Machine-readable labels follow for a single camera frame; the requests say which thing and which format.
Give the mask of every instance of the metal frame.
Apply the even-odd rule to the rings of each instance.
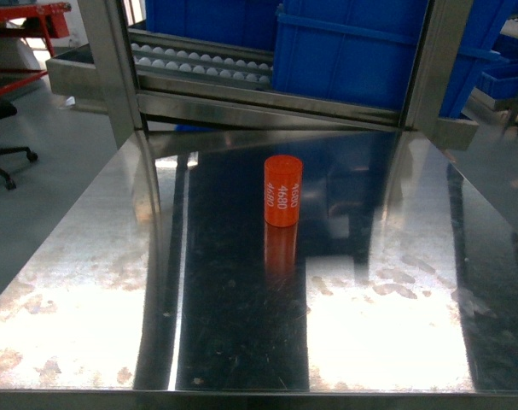
[[[439,119],[438,112],[473,2],[429,1],[426,24],[402,113],[338,104],[339,111],[331,111],[330,115],[321,114],[322,110],[317,109],[319,105],[332,103],[324,100],[299,100],[299,97],[291,96],[295,106],[279,107],[265,101],[271,98],[268,93],[242,93],[236,89],[226,93],[215,85],[208,87],[192,81],[141,76],[133,64],[121,2],[80,0],[79,4],[114,134],[120,146],[130,135],[130,129],[146,126],[141,114],[182,122],[263,129],[306,129],[314,126],[322,129],[412,129],[424,132],[434,143],[439,141],[439,135],[447,127],[451,131],[463,129],[464,134],[469,135],[477,125]],[[450,140],[444,140],[442,144],[450,144]],[[465,148],[460,141],[457,144],[459,148]]]
[[[474,0],[433,0],[422,29],[400,125],[431,136]]]
[[[137,74],[130,53],[124,10],[118,0],[79,0],[84,28],[102,85],[118,148],[146,127],[137,106]]]

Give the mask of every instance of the orange cylinder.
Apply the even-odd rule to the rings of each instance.
[[[291,155],[274,155],[265,162],[265,220],[278,227],[299,220],[302,161]]]

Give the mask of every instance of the gray floor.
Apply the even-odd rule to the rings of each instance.
[[[29,145],[39,158],[0,157],[17,184],[7,191],[0,178],[0,293],[116,152],[106,115],[66,109],[47,80],[39,84],[0,120],[0,148]]]

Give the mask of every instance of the reflective metal surface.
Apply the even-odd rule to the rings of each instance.
[[[418,133],[137,134],[0,297],[0,390],[518,394],[518,235]]]

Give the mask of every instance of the metal support beam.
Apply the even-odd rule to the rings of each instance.
[[[400,125],[435,134],[474,0],[430,0]]]
[[[137,106],[137,75],[124,10],[118,0],[79,0],[79,7],[120,148],[134,130],[144,125]]]

